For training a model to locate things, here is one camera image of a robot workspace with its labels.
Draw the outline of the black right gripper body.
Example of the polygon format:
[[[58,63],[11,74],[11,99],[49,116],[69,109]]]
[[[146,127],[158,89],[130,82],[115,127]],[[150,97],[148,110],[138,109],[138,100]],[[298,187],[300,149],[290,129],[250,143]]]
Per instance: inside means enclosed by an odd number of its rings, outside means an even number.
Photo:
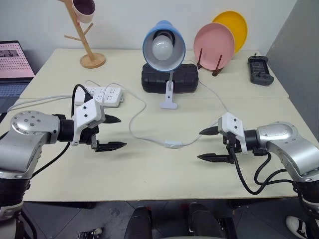
[[[240,141],[238,139],[236,139],[235,134],[233,134],[231,132],[227,132],[223,136],[223,143],[226,145],[226,149],[229,153],[229,155],[227,156],[227,158],[228,158],[227,162],[230,164],[234,164],[235,163],[234,162],[235,154],[242,152]]]

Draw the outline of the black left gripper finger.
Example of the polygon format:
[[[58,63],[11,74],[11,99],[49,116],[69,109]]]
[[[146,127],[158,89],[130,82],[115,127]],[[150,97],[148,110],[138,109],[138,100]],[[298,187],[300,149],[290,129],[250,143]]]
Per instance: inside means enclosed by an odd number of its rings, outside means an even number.
[[[97,141],[97,147],[94,148],[94,150],[95,152],[107,152],[120,149],[126,145],[126,143],[119,141],[110,141],[108,143],[99,143],[99,141]]]
[[[119,118],[115,116],[111,116],[111,115],[105,115],[104,123],[111,124],[111,123],[119,123],[119,122],[121,122]]]

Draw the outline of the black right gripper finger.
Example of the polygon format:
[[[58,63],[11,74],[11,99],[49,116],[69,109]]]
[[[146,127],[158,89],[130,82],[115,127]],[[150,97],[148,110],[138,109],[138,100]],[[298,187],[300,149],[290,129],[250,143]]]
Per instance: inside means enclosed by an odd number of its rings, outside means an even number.
[[[219,162],[219,163],[229,163],[229,155],[206,153],[197,156],[199,159],[208,162]]]
[[[203,129],[199,134],[200,135],[218,135],[219,129],[218,129],[218,126],[212,126],[212,127]]]

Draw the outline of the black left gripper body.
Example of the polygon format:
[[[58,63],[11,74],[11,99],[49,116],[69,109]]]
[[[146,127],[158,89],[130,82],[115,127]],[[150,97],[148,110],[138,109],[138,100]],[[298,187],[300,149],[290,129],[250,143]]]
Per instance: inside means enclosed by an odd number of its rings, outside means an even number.
[[[80,135],[80,144],[86,144],[86,145],[91,145],[92,149],[97,149],[98,148],[98,141],[96,138],[96,134],[99,133],[99,127],[96,126],[94,128],[85,128],[82,130],[81,135]]]

